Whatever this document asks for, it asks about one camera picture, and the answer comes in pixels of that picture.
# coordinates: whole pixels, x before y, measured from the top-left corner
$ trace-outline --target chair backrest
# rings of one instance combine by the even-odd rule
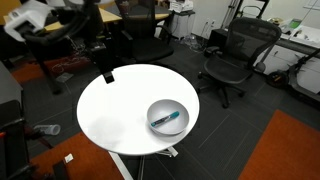
[[[279,27],[254,18],[237,18],[230,23],[223,53],[247,62],[249,69],[257,57],[281,36]]]
[[[153,37],[155,33],[154,0],[115,0],[125,30],[134,38]]]

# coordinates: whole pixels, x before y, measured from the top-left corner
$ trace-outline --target black mesh chair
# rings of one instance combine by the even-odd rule
[[[121,33],[125,38],[120,40],[122,59],[128,58],[130,63],[148,63],[173,54],[173,48],[169,46],[171,32],[165,26],[156,25],[154,0],[115,2],[124,23]],[[166,38],[161,40],[154,37],[156,27],[167,32]]]
[[[257,57],[274,45],[280,36],[281,30],[269,22],[252,18],[233,20],[228,29],[225,47],[221,50],[218,47],[213,48],[214,56],[204,64],[206,73],[199,72],[198,78],[214,80],[224,94],[223,107],[229,107],[226,87],[239,91],[238,95],[243,97],[245,91],[234,85],[252,76]],[[197,88],[198,93],[207,87],[209,86]]]

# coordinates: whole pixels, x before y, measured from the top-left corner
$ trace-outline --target floor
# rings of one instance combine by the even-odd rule
[[[206,58],[184,44],[172,41],[175,53],[163,60],[179,70],[195,87],[206,84],[198,80]],[[30,125],[60,124],[58,136],[46,137],[57,145],[81,131],[76,116],[77,101],[85,87],[97,76],[90,65],[60,83],[63,93],[53,95],[44,79],[22,84],[25,116]],[[230,92],[232,104],[223,109],[220,92],[207,90],[199,94],[200,114],[191,133],[174,148],[175,158],[164,155],[146,157],[144,179],[237,179],[274,111],[280,109],[305,124],[320,130],[320,111],[295,99],[287,91],[265,83],[259,74],[243,83],[248,93],[239,98]],[[34,157],[46,148],[29,141],[29,153]],[[137,177],[139,157],[121,156],[132,177]]]

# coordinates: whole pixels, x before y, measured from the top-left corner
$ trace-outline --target pen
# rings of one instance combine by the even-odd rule
[[[178,117],[178,116],[179,116],[179,111],[176,111],[176,112],[170,114],[169,116],[163,117],[163,118],[161,118],[161,119],[159,119],[159,120],[151,123],[151,126],[152,126],[152,127],[155,127],[156,125],[159,125],[159,124],[161,124],[161,123],[164,123],[164,122],[166,122],[166,121],[169,121],[169,120],[171,120],[171,119],[174,119],[174,118],[176,118],[176,117]]]

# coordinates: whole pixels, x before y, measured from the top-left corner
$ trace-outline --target round white table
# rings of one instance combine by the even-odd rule
[[[95,144],[123,155],[147,155],[181,141],[199,115],[199,99],[192,85],[180,74],[155,65],[128,65],[114,69],[115,81],[102,76],[83,91],[77,117],[84,134]],[[149,127],[147,110],[155,101],[172,99],[189,113],[186,129],[174,136],[155,133]]]

